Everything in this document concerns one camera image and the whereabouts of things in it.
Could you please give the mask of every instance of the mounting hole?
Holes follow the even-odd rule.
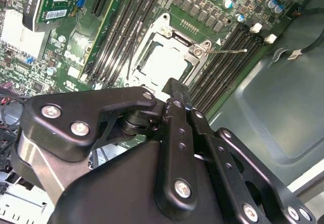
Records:
[[[229,170],[231,170],[232,169],[232,165],[231,164],[229,164],[228,162],[226,162],[226,167],[229,169]]]
[[[185,134],[186,131],[184,131],[184,129],[179,129],[179,133],[180,133],[180,134]]]
[[[145,98],[149,99],[149,100],[152,100],[152,96],[151,96],[151,94],[148,93],[148,92],[143,92],[143,96],[144,96]]]
[[[179,143],[179,148],[184,150],[186,149],[186,145],[184,143]]]

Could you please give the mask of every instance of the dimm slot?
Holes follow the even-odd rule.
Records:
[[[156,2],[157,2],[157,0],[152,0],[151,2],[149,2],[147,4],[148,8],[146,9],[145,14],[141,16],[141,20],[139,22],[139,25],[140,24],[143,24],[146,21],[147,16],[152,12],[152,10],[153,10],[154,5],[155,5]],[[117,80],[117,78],[118,78],[118,76],[120,74],[120,71],[122,70],[122,68],[126,64],[127,57],[130,59],[130,56],[132,56],[132,54],[135,54],[135,51],[132,51],[132,49],[134,48],[133,45],[136,42],[136,34],[137,34],[137,31],[138,30],[140,30],[140,28],[138,26],[136,26],[135,29],[133,29],[134,35],[131,35],[131,38],[132,38],[131,39],[131,43],[128,45],[128,48],[126,49],[126,51],[123,53],[123,56],[122,56],[122,58],[119,61],[119,65],[118,65],[117,69],[115,70],[114,75],[109,80],[109,82],[108,82],[109,83],[108,84],[109,87],[112,87],[113,84],[115,83],[115,81]]]

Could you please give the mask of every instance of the black mechanical arm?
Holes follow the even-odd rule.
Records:
[[[56,205],[49,223],[316,223],[309,209],[228,129],[217,132],[169,80],[29,99],[14,169]],[[89,170],[104,145],[146,141]]]

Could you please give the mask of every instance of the ram slot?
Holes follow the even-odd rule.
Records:
[[[242,45],[242,41],[244,41],[246,34],[246,30],[243,27],[239,28],[237,32],[232,34],[231,38],[223,46],[222,50],[235,50],[237,48],[242,49],[243,47],[239,46]],[[214,80],[214,73],[220,71],[222,67],[226,66],[228,59],[236,55],[238,54],[223,53],[217,54],[214,57],[212,63],[203,72],[197,83],[190,90],[190,96],[193,103],[199,99],[203,93],[203,89],[208,87],[208,83]]]
[[[249,48],[249,52],[244,54],[235,54],[232,61],[227,60],[226,65],[214,74],[215,78],[212,83],[209,83],[202,90],[202,93],[208,93],[209,96],[207,97],[206,94],[203,94],[194,103],[195,106],[199,107],[199,110],[205,109],[206,101],[207,103],[210,103],[212,98],[216,97],[217,92],[221,90],[220,85],[224,85],[224,83],[229,80],[229,77],[233,74],[233,71],[235,71],[236,68],[241,64],[249,62],[251,55],[254,53],[254,48],[257,45],[257,42],[259,41],[256,40],[254,36],[248,36],[245,41],[245,47]]]
[[[111,25],[110,31],[106,39],[102,42],[99,52],[93,63],[93,67],[90,69],[90,78],[94,81],[98,78],[101,69],[104,68],[106,64],[107,51],[113,46],[113,39],[116,39],[116,34],[119,31],[120,24],[124,18],[127,8],[132,0],[121,0],[121,7],[118,9],[118,14],[115,16],[113,24]]]
[[[118,76],[119,76],[122,68],[126,64],[127,59],[128,58],[130,59],[132,54],[135,53],[135,51],[132,51],[132,50],[133,49],[135,50],[133,45],[136,42],[137,34],[139,33],[139,30],[141,29],[140,25],[145,23],[145,21],[147,20],[148,15],[152,12],[156,2],[157,2],[157,0],[147,0],[146,4],[144,6],[144,9],[142,10],[143,12],[142,12],[142,14],[140,14],[138,16],[137,23],[134,26],[130,36],[127,36],[128,39],[125,42],[125,45],[121,46],[121,48],[123,48],[123,49],[120,52],[121,56],[120,56],[120,60],[118,62],[117,69],[114,70],[113,75],[107,81],[109,87],[112,87],[113,84],[115,83],[115,81],[118,79]]]
[[[215,103],[221,98],[221,96],[226,92],[228,87],[235,82],[238,75],[244,70],[248,65],[249,61],[259,52],[262,47],[262,42],[258,42],[252,49],[251,53],[248,55],[248,58],[241,61],[241,63],[235,67],[232,73],[230,73],[222,84],[219,85],[219,89],[215,90],[210,98],[207,98],[204,104],[202,104],[201,112],[207,114],[209,110],[215,105]]]
[[[114,43],[113,50],[109,51],[109,57],[107,59],[106,66],[99,76],[100,81],[107,81],[107,78],[113,73],[113,70],[116,69],[115,66],[118,56],[120,55],[119,51],[124,48],[126,40],[131,38],[131,33],[134,31],[136,32],[137,25],[139,25],[137,18],[140,16],[140,13],[138,11],[146,11],[146,1],[147,0],[136,0],[130,7],[129,14],[126,15],[126,18],[124,18],[124,25],[122,26],[119,34],[117,34],[118,38]]]

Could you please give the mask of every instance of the green circuit board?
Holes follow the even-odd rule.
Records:
[[[230,8],[224,7],[226,0],[86,0],[83,7],[76,7],[73,0],[68,7],[69,12],[74,13],[60,18],[62,24],[56,29],[44,32],[43,40],[39,39],[42,40],[40,49],[36,51],[28,47],[27,38],[13,41],[5,32],[10,27],[10,19],[23,13],[26,1],[0,3],[0,82],[12,82],[11,90],[16,94],[33,96],[125,86],[130,53],[135,57],[141,54],[139,49],[146,33],[165,14],[170,16],[172,34],[179,35],[176,39],[182,45],[194,46],[208,40],[210,50],[220,50],[241,25],[237,15],[262,24],[271,34],[279,36],[290,24],[292,10],[303,7],[309,0],[275,0],[280,5],[277,8],[282,9],[276,10],[277,13],[267,6],[269,0],[231,0]],[[48,4],[44,9],[56,5],[44,1]],[[205,107],[205,115],[211,117],[270,49],[271,45],[263,46],[249,58],[215,103]],[[192,81],[187,81],[194,95],[200,92],[200,89],[194,92],[194,86],[215,58],[213,54],[206,56]],[[133,60],[132,71],[139,64],[147,63],[147,60]],[[179,79],[185,82],[190,73],[192,65],[188,63]]]

